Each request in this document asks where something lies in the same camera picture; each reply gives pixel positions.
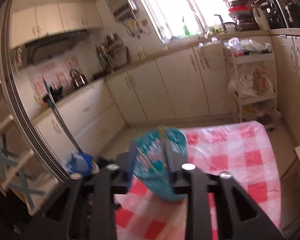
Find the wooden chopstick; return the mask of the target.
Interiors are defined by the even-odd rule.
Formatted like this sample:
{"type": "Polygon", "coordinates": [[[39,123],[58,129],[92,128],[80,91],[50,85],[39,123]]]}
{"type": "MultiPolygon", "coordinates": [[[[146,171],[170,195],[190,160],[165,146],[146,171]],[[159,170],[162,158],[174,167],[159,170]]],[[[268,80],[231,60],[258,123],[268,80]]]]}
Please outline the wooden chopstick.
{"type": "Polygon", "coordinates": [[[139,155],[141,155],[141,156],[143,157],[143,159],[147,162],[147,164],[151,167],[151,169],[152,169],[156,174],[159,174],[158,170],[153,166],[153,164],[152,164],[150,158],[149,158],[146,154],[142,153],[142,151],[141,151],[138,147],[137,147],[137,150],[138,150],[139,155]]]}
{"type": "Polygon", "coordinates": [[[164,125],[158,126],[158,132],[159,132],[159,139],[160,139],[160,145],[161,145],[161,152],[162,152],[162,163],[164,166],[164,169],[167,168],[167,162],[166,162],[166,128],[164,125]]]}

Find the white kitchen trolley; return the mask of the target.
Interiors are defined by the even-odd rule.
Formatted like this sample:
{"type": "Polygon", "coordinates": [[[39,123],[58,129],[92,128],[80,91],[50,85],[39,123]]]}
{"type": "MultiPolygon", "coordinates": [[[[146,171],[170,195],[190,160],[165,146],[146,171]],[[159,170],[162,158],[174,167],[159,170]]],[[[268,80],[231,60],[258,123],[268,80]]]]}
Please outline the white kitchen trolley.
{"type": "Polygon", "coordinates": [[[256,121],[272,131],[277,110],[277,73],[270,36],[233,37],[223,42],[234,121],[256,121]]]}

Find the blue plastic bag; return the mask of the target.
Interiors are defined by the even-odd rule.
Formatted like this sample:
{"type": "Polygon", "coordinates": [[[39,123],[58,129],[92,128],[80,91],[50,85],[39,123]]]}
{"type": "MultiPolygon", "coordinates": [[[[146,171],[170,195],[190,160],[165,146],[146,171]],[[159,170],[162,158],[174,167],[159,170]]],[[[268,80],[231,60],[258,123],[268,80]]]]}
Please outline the blue plastic bag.
{"type": "Polygon", "coordinates": [[[94,158],[89,154],[81,152],[71,153],[65,169],[69,174],[79,173],[82,176],[89,176],[100,171],[94,158]]]}

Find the teal perforated plastic basket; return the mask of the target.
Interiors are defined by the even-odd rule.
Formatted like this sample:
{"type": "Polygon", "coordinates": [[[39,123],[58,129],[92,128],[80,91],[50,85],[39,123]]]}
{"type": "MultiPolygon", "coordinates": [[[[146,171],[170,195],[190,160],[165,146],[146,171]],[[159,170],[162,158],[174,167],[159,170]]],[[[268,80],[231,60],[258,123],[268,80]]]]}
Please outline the teal perforated plastic basket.
{"type": "Polygon", "coordinates": [[[156,174],[138,153],[134,166],[134,176],[161,200],[168,202],[182,201],[185,195],[177,195],[173,192],[168,172],[164,169],[158,129],[156,128],[143,134],[134,139],[134,142],[136,147],[150,158],[153,166],[159,172],[159,174],[156,174]]]}

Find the red white checkered tablecloth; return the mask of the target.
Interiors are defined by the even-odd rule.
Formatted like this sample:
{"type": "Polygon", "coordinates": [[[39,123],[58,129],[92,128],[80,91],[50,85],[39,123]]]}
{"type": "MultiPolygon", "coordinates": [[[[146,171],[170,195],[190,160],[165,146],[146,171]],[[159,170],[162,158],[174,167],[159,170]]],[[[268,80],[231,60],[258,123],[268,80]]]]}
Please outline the red white checkered tablecloth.
{"type": "MultiPolygon", "coordinates": [[[[188,128],[189,163],[205,173],[229,172],[279,230],[281,190],[274,152],[265,128],[245,122],[206,128],[188,128]]],[[[118,239],[185,239],[188,196],[180,202],[160,200],[139,180],[126,196],[117,196],[122,209],[116,213],[118,239]]],[[[217,234],[213,194],[209,194],[212,239],[217,234]]]]}

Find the steel kettle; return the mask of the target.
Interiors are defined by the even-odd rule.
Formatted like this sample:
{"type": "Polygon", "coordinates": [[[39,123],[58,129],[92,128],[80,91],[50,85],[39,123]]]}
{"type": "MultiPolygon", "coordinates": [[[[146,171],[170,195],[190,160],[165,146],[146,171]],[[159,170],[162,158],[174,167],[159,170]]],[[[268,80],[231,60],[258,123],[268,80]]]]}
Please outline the steel kettle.
{"type": "Polygon", "coordinates": [[[69,74],[72,79],[74,90],[78,90],[88,84],[87,78],[75,68],[71,68],[69,74]]]}

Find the range hood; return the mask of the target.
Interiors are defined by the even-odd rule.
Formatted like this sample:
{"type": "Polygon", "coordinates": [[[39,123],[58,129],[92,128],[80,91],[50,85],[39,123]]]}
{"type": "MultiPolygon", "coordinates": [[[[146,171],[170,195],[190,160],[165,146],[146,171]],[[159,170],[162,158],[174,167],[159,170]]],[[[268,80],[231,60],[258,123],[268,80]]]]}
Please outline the range hood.
{"type": "Polygon", "coordinates": [[[46,36],[22,46],[24,66],[38,65],[55,56],[73,50],[75,46],[89,35],[87,30],[46,36]]]}

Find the wall spice rack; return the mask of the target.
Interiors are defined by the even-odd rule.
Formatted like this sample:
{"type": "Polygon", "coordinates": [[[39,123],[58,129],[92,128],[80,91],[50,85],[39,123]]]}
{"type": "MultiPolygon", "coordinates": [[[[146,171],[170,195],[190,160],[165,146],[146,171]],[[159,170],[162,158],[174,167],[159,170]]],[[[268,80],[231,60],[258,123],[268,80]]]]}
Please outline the wall spice rack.
{"type": "Polygon", "coordinates": [[[129,63],[128,47],[116,33],[107,34],[104,42],[99,46],[95,45],[95,48],[97,58],[105,73],[112,73],[129,63]]]}

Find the wall water heater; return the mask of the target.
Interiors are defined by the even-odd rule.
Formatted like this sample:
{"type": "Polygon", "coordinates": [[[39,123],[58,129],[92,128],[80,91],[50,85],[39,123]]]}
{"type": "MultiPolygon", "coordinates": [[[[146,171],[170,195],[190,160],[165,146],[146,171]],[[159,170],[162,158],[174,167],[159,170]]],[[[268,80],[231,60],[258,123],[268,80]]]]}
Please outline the wall water heater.
{"type": "Polygon", "coordinates": [[[105,0],[114,20],[120,22],[127,18],[134,18],[138,7],[133,0],[105,0]]]}

